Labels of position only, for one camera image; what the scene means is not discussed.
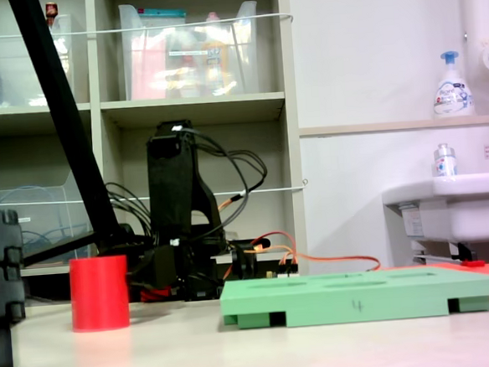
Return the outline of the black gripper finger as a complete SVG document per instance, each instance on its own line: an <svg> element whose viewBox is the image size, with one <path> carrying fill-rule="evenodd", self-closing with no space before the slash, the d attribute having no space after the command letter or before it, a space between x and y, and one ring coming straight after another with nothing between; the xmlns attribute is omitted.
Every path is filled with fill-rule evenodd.
<svg viewBox="0 0 489 367"><path fill-rule="evenodd" d="M146 251L143 255L135 256L132 261L128 261L127 264L130 265L130 268L126 271L127 283L130 286L149 284L153 260L154 252Z"/></svg>

